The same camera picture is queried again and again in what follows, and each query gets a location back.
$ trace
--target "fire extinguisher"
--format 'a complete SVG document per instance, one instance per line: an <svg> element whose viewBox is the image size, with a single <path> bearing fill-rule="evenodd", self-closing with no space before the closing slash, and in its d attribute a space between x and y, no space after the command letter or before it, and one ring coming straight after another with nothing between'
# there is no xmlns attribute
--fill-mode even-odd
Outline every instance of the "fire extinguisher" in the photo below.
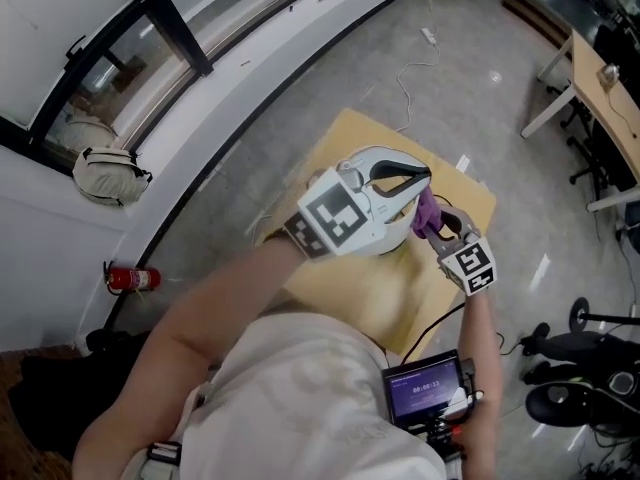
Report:
<svg viewBox="0 0 640 480"><path fill-rule="evenodd" d="M102 262L102 270L104 272L104 282L107 290L112 295L120 295L121 293L153 290L160 285L160 272L155 268L139 269L139 268L121 268L114 267L113 261L107 266L107 262Z"/></svg>

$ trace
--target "desk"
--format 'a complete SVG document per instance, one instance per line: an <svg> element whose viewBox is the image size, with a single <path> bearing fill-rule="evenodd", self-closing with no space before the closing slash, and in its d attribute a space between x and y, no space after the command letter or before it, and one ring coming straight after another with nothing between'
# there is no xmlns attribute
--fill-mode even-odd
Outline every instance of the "desk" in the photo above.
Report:
<svg viewBox="0 0 640 480"><path fill-rule="evenodd" d="M419 158L433 172L434 193L464 209L486 232L496 205L491 192L415 142L346 109L307 157L272 212L265 234L281 227L291 216L316 170L335 165L370 145L388 146ZM400 355L449 310L460 293L438 269L436 254L428 242L413 233L398 249L383 256L343 256L307 263L285 288L302 302L350 324ZM412 357L419 356L434 331L425 336Z"/></svg>
<svg viewBox="0 0 640 480"><path fill-rule="evenodd" d="M570 48L572 48L573 57L571 85L522 130L522 137L525 139L529 137L569 103L571 99L577 96L609 134L611 140L622 153L636 180L640 181L640 138L633 138L633 134L627 124L609 105L607 93L596 76L596 73L605 65L605 62L580 34L575 30L572 31L571 37L562 45L562 48L560 48L551 62L540 72L538 80L544 81L544 78ZM611 89L610 98L613 108L629 121L631 129L640 137L640 110L621 83L617 83ZM640 199L640 187L636 186L625 192L594 201L587 206L587 210L596 212L609 206L638 199Z"/></svg>

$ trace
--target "black bag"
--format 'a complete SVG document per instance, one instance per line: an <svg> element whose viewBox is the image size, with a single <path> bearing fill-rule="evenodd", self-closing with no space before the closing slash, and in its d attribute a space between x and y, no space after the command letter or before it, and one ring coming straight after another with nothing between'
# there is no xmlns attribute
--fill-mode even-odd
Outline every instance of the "black bag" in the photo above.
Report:
<svg viewBox="0 0 640 480"><path fill-rule="evenodd" d="M87 357L23 359L9 402L31 444L71 461L84 431L118 398L148 335L99 330L87 336Z"/></svg>

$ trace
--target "backpack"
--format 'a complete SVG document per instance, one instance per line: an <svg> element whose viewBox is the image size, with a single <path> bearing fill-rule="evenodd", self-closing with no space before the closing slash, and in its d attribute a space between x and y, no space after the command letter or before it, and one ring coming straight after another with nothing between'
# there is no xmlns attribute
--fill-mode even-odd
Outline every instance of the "backpack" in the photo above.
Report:
<svg viewBox="0 0 640 480"><path fill-rule="evenodd" d="M136 158L123 149L87 148L76 160L73 177L94 203L124 206L137 201L152 179L136 165Z"/></svg>

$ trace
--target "purple object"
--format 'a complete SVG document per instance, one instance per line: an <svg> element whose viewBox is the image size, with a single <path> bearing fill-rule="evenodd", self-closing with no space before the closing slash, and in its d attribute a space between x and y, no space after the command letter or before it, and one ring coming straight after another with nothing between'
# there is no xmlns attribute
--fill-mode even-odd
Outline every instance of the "purple object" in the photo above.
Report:
<svg viewBox="0 0 640 480"><path fill-rule="evenodd" d="M418 209L416 210L416 216L411 223L411 229L418 236L418 238L427 238L425 234L426 227L430 226L436 233L439 232L442 227L442 211L440 206L433 197L431 188L427 187L420 193L418 199Z"/></svg>

